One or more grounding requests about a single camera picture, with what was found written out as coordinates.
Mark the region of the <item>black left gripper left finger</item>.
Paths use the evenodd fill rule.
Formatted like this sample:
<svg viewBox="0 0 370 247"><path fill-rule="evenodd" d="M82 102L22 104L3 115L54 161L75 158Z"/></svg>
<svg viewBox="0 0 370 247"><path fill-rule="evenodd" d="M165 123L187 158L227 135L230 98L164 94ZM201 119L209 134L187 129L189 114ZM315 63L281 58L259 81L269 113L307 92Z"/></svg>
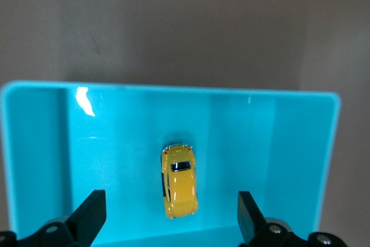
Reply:
<svg viewBox="0 0 370 247"><path fill-rule="evenodd" d="M105 222L106 192L94 190L63 222L45 224L23 239L2 231L1 246L91 246Z"/></svg>

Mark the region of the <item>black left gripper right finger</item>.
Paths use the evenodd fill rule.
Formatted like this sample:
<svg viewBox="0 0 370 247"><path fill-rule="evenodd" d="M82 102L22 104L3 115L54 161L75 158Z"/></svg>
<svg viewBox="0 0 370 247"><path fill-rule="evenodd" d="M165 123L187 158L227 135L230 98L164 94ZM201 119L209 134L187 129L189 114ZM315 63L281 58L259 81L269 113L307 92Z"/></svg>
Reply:
<svg viewBox="0 0 370 247"><path fill-rule="evenodd" d="M244 243L241 246L345 246L336 235L314 232L302 239L282 220L263 216L249 191L238 193L238 226Z"/></svg>

